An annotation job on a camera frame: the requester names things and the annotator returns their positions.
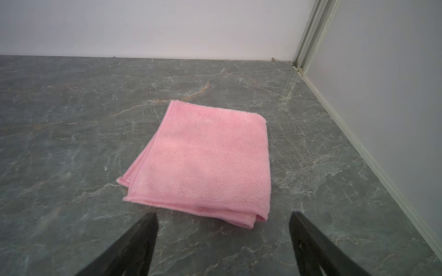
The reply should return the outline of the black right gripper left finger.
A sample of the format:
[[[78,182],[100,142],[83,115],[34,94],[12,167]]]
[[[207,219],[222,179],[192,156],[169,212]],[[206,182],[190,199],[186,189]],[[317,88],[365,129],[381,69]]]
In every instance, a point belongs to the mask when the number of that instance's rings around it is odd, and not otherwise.
[[[146,276],[158,235],[157,214],[149,212],[78,276]]]

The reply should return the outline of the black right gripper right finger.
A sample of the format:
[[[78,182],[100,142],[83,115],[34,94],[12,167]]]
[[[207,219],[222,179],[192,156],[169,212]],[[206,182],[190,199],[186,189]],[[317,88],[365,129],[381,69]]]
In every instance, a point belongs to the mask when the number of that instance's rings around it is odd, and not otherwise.
[[[290,236],[302,276],[367,276],[369,273],[351,260],[309,219],[292,212]]]

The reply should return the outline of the pink microfiber cloth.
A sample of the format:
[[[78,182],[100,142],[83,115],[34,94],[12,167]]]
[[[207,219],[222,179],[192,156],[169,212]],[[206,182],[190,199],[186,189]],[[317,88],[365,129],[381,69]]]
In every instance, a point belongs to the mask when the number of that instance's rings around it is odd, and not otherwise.
[[[117,182],[128,189],[127,202],[251,229],[270,213],[267,122],[256,113],[172,101]]]

